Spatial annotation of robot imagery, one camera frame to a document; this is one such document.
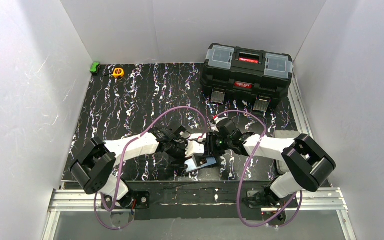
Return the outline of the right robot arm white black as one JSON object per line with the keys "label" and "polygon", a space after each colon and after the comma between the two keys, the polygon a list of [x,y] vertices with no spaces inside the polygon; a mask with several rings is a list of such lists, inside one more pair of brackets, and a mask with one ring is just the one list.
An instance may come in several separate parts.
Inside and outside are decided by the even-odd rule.
{"label": "right robot arm white black", "polygon": [[214,117],[211,129],[212,136],[216,137],[217,152],[231,150],[240,156],[262,157],[287,165],[289,171],[277,176],[256,198],[270,205],[300,190],[316,192],[337,166],[328,153],[304,133],[295,138],[274,138],[241,132],[227,117]]}

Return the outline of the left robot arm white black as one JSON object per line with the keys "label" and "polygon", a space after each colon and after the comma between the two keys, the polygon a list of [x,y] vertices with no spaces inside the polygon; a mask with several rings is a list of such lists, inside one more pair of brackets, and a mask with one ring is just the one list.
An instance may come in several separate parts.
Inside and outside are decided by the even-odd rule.
{"label": "left robot arm white black", "polygon": [[89,139],[72,161],[69,170],[87,195],[102,194],[118,201],[128,195],[129,188],[121,176],[114,175],[115,167],[145,155],[167,153],[175,160],[184,160],[187,130],[177,123],[154,125],[144,135],[103,141]]}

